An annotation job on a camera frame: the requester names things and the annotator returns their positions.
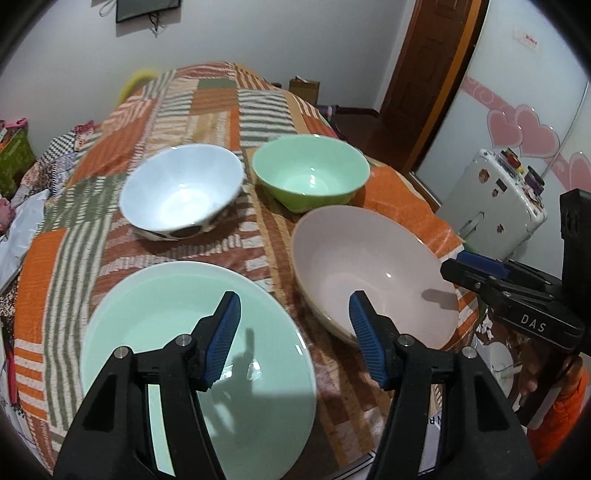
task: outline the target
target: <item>white bowl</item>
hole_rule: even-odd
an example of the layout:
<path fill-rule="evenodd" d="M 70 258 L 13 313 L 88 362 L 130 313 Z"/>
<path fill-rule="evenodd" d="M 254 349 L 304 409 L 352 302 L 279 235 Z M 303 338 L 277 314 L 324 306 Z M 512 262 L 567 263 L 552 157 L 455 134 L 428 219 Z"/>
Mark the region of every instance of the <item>white bowl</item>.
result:
<path fill-rule="evenodd" d="M 243 178 L 242 162 L 223 147 L 171 147 L 129 176 L 119 208 L 149 238 L 188 238 L 207 228 L 238 196 Z"/>

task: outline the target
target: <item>cable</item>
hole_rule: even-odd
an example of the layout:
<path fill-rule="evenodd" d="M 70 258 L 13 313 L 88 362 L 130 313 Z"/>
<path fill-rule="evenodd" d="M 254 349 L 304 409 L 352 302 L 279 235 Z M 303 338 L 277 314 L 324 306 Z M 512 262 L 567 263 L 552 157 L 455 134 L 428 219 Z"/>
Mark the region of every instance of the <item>cable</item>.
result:
<path fill-rule="evenodd" d="M 154 36 L 158 37 L 158 28 L 160 27 L 160 11 L 148 14 L 150 23 L 154 26 Z"/>
<path fill-rule="evenodd" d="M 99 15 L 101 17 L 106 17 L 107 15 L 109 15 L 113 11 L 113 8 L 115 7 L 115 5 L 117 5 L 117 0 L 109 0 L 101 8 L 99 8 Z"/>

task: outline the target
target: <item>bowl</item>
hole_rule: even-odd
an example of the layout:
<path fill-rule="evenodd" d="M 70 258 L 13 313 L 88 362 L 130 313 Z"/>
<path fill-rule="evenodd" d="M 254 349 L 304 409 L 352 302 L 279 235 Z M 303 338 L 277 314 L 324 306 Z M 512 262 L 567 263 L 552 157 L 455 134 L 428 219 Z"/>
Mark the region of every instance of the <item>bowl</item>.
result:
<path fill-rule="evenodd" d="M 320 135 L 273 140 L 255 152 L 252 169 L 294 213 L 348 203 L 369 179 L 369 164 L 359 150 Z"/>
<path fill-rule="evenodd" d="M 228 480 L 277 480 L 299 457 L 316 413 L 316 381 L 306 344 L 287 312 L 261 287 L 222 267 L 171 262 L 118 283 L 89 321 L 81 378 L 88 392 L 121 345 L 162 348 L 211 315 L 226 290 L 242 317 L 220 380 L 198 393 L 207 431 Z M 159 470 L 173 475 L 157 385 L 149 386 L 152 441 Z"/>
<path fill-rule="evenodd" d="M 209 227 L 241 190 L 244 166 L 217 145 L 162 150 L 127 179 L 121 213 L 150 239 L 178 240 Z"/>
<path fill-rule="evenodd" d="M 291 240 L 295 277 L 326 329 L 357 345 L 349 297 L 364 290 L 400 333 L 442 348 L 459 319 L 453 285 L 439 259 L 396 222 L 353 206 L 329 206 L 301 218 Z"/>

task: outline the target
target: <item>light green bowl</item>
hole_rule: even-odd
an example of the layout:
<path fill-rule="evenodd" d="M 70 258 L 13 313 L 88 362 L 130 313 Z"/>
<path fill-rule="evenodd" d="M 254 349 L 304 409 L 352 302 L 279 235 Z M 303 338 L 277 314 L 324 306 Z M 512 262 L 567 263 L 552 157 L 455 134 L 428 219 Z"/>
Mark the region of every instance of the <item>light green bowl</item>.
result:
<path fill-rule="evenodd" d="M 225 477 L 277 480 L 298 459 L 314 422 L 314 368 L 291 317 L 238 273 L 202 262 L 170 262 L 119 282 L 86 329 L 82 388 L 88 392 L 119 345 L 143 352 L 191 332 L 226 290 L 240 297 L 240 324 L 221 379 L 197 396 Z M 149 385 L 148 397 L 156 463 L 173 475 L 157 385 Z"/>
<path fill-rule="evenodd" d="M 294 213 L 348 203 L 369 178 L 369 163 L 351 145 L 320 135 L 287 135 L 259 148 L 252 169 Z"/>

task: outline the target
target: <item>bed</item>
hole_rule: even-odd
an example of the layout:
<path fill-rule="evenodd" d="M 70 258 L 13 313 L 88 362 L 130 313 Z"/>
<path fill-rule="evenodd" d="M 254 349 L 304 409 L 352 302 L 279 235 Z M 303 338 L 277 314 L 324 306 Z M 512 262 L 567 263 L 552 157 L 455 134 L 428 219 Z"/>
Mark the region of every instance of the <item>bed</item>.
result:
<path fill-rule="evenodd" d="M 174 260 L 211 262 L 246 276 L 270 292 L 299 326 L 319 393 L 312 433 L 285 478 L 320 479 L 371 459 L 391 397 L 371 381 L 360 353 L 315 321 L 289 259 L 299 217 L 262 190 L 250 168 L 261 144 L 298 133 L 336 136 L 318 110 L 292 93 L 243 66 L 209 63 L 163 73 L 102 124 L 56 139 L 42 164 L 25 176 L 17 193 L 23 199 L 43 188 L 51 197 L 21 274 L 0 297 L 0 314 L 6 324 L 14 320 L 8 343 L 14 348 L 18 391 L 15 427 L 47 469 L 53 468 L 82 402 L 80 348 L 92 312 L 126 276 Z M 138 237 L 118 210 L 126 177 L 163 148 L 190 142 L 233 151 L 246 166 L 242 194 L 231 214 L 208 233 L 179 242 Z M 368 160 L 372 178 L 356 205 L 399 221 L 441 259 L 462 250 L 404 179 Z M 460 289 L 457 296 L 459 322 L 449 349 L 469 343 L 478 318 L 476 297 Z M 437 399 L 433 403 L 437 410 Z"/>

